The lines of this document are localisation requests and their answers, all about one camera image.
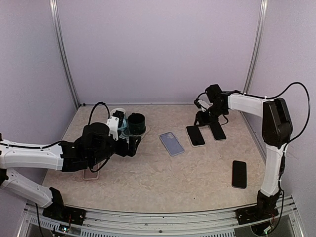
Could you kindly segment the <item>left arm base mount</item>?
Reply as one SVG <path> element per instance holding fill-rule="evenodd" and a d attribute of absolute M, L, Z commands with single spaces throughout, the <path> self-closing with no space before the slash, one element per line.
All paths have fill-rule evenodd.
<path fill-rule="evenodd" d="M 86 210 L 52 204 L 43 210 L 42 215 L 53 220 L 82 226 L 86 216 Z"/>

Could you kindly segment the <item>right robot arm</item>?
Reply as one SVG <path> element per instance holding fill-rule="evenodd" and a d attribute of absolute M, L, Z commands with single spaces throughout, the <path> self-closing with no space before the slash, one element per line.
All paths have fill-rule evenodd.
<path fill-rule="evenodd" d="M 204 94 L 208 101 L 197 97 L 194 104 L 199 109 L 195 125 L 209 126 L 215 140 L 226 138 L 219 116 L 229 110 L 255 115 L 262 119 L 262 138 L 266 146 L 264 181 L 257 195 L 252 214 L 263 219 L 276 209 L 281 192 L 279 181 L 284 171 L 286 147 L 291 141 L 293 125 L 286 101 L 280 96 L 258 97 L 240 91 L 222 91 L 218 84 L 210 85 Z"/>

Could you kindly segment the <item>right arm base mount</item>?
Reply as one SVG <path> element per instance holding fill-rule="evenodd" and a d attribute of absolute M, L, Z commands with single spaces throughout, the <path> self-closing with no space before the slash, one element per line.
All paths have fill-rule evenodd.
<path fill-rule="evenodd" d="M 239 208 L 235 213 L 239 225 L 257 222 L 279 215 L 277 208 L 261 210 L 257 205 Z"/>

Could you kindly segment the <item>white phone case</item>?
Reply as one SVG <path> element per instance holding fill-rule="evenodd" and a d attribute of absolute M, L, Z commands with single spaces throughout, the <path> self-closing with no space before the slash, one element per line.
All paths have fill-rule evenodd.
<path fill-rule="evenodd" d="M 186 132 L 193 147 L 200 147 L 205 145 L 205 140 L 198 126 L 187 126 Z"/>

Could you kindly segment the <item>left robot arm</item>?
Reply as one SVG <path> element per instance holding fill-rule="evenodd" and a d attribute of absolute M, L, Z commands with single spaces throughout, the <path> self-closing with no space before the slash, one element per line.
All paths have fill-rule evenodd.
<path fill-rule="evenodd" d="M 42 208 L 49 208 L 56 218 L 69 215 L 60 192 L 45 187 L 19 174 L 19 168 L 44 168 L 62 172 L 77 172 L 105 164 L 112 155 L 133 157 L 140 136 L 123 139 L 116 127 L 95 122 L 83 128 L 74 142 L 58 141 L 45 146 L 27 146 L 4 140 L 0 144 L 0 187 L 24 197 Z"/>

